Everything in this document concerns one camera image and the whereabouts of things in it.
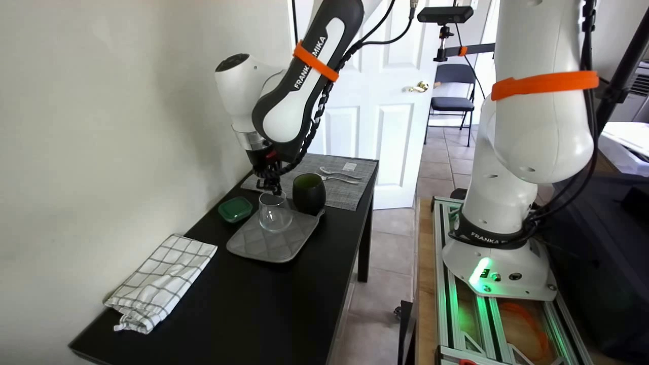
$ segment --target floor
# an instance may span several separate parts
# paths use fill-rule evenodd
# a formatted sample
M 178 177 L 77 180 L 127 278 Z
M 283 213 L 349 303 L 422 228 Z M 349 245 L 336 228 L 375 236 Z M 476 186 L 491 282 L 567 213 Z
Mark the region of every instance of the floor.
M 473 147 L 466 130 L 430 128 L 422 154 L 418 197 L 448 197 L 471 183 Z M 349 285 L 330 365 L 396 365 L 400 321 L 393 308 L 415 285 L 414 208 L 375 211 L 368 282 Z

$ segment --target orange band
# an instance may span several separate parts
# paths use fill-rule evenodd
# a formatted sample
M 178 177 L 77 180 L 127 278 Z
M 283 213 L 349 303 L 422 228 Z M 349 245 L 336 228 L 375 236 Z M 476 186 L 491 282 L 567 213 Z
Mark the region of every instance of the orange band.
M 329 65 L 324 65 L 319 57 L 315 57 L 312 53 L 308 53 L 301 45 L 295 46 L 295 50 L 292 53 L 295 59 L 300 59 L 304 65 L 308 65 L 310 69 L 319 70 L 322 76 L 327 76 L 329 81 L 336 81 L 339 73 L 332 70 Z
M 500 78 L 491 89 L 491 98 L 500 101 L 513 95 L 527 92 L 558 92 L 574 89 L 595 89 L 600 76 L 595 70 L 545 73 L 526 78 Z

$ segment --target glass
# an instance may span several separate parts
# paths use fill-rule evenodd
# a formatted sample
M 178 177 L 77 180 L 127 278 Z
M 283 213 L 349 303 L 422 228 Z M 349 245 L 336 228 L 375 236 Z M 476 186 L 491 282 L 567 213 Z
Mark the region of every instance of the glass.
M 260 224 L 270 233 L 283 230 L 292 222 L 292 213 L 283 195 L 260 195 Z

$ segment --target green light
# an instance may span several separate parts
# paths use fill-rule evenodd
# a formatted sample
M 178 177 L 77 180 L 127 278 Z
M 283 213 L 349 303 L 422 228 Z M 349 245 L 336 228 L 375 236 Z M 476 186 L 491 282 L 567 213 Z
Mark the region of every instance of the green light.
M 484 283 L 482 283 L 482 272 L 484 269 L 489 269 L 491 267 L 491 258 L 482 258 L 476 266 L 475 266 L 475 269 L 473 269 L 473 274 L 469 275 L 469 283 L 473 285 L 473 289 L 476 289 L 476 292 L 484 292 Z

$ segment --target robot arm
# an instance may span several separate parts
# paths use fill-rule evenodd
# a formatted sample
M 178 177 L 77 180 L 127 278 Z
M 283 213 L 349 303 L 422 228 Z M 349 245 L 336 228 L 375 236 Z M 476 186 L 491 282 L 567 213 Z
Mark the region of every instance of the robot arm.
M 281 75 L 250 54 L 232 54 L 216 67 L 216 89 L 262 177 L 260 188 L 280 192 L 280 174 L 300 161 L 319 122 L 315 104 L 332 86 L 345 50 L 378 4 L 322 0 Z

